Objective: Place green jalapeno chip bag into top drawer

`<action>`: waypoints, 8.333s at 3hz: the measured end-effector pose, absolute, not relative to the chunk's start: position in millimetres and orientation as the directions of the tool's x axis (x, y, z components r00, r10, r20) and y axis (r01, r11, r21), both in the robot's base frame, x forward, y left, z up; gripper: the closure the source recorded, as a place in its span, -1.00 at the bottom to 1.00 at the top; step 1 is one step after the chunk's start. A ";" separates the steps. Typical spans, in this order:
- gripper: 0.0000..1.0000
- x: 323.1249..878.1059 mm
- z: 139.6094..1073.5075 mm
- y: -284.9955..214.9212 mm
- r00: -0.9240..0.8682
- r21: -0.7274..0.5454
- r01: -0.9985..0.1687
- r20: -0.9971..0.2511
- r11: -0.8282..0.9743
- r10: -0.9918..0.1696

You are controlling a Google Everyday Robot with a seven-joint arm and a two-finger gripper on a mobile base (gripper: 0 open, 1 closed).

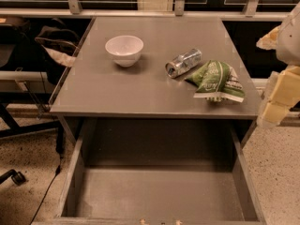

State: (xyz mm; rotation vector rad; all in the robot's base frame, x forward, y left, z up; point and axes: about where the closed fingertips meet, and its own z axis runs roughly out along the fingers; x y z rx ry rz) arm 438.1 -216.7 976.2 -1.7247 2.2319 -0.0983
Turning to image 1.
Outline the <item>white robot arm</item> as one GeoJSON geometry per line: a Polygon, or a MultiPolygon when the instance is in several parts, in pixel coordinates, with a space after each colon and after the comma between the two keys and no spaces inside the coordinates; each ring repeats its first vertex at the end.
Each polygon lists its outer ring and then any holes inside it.
{"type": "Polygon", "coordinates": [[[256,43],[264,50],[275,50],[277,59],[287,67],[272,72],[263,93],[257,125],[261,128],[278,126],[290,109],[300,101],[300,4],[256,43]]]}

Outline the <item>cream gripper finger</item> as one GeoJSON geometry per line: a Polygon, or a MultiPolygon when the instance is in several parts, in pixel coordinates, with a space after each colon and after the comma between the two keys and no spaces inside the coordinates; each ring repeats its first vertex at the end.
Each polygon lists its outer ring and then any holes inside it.
{"type": "Polygon", "coordinates": [[[286,67],[280,73],[273,71],[265,86],[257,125],[261,128],[278,126],[299,101],[300,67],[286,67]]]}
{"type": "Polygon", "coordinates": [[[261,37],[256,46],[263,50],[275,50],[278,45],[278,31],[279,26],[272,29],[269,33],[261,37]]]}

